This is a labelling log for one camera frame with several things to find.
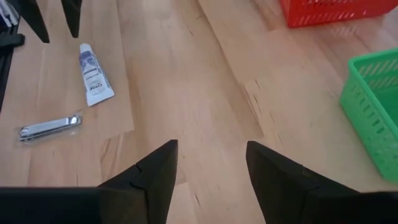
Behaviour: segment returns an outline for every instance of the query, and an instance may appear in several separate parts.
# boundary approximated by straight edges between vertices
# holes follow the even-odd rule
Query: green basket
[[[348,66],[340,103],[382,176],[398,182],[398,48]]]

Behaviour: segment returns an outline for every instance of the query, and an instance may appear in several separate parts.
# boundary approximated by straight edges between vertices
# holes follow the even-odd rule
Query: black plastic part
[[[0,188],[0,223],[165,224],[177,153],[169,141],[98,187]]]
[[[42,14],[36,0],[8,0],[14,9],[25,19],[43,43],[50,43]]]
[[[25,44],[25,36],[22,34],[0,36],[0,50],[7,48],[20,47]]]
[[[398,223],[398,193],[361,194],[256,142],[246,151],[267,224]]]
[[[329,196],[357,194],[254,141],[248,142],[246,162],[267,224],[300,223],[313,190]]]
[[[79,37],[81,0],[61,0],[72,37]]]
[[[1,33],[0,39],[7,36],[17,35],[18,26],[8,28],[7,31]],[[13,47],[4,47],[0,50],[0,113],[4,95],[6,93],[8,74],[11,67],[12,55],[14,52]]]

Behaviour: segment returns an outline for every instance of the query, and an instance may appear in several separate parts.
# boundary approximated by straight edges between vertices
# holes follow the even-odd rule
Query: wood grain
[[[95,186],[179,140],[168,223],[264,223],[246,168],[257,140],[363,192],[381,178],[338,98],[347,60],[393,48],[398,11],[287,29],[278,0],[85,0],[73,39],[58,1],[50,34],[16,49],[0,114],[0,185]],[[91,44],[116,96],[91,108],[78,64]],[[31,146],[23,125],[83,113],[80,132]]]

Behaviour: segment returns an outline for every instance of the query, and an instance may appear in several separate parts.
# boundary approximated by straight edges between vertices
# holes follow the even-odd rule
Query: toothpaste tube
[[[111,85],[89,44],[80,45],[79,60],[88,106],[93,106],[114,96]]]

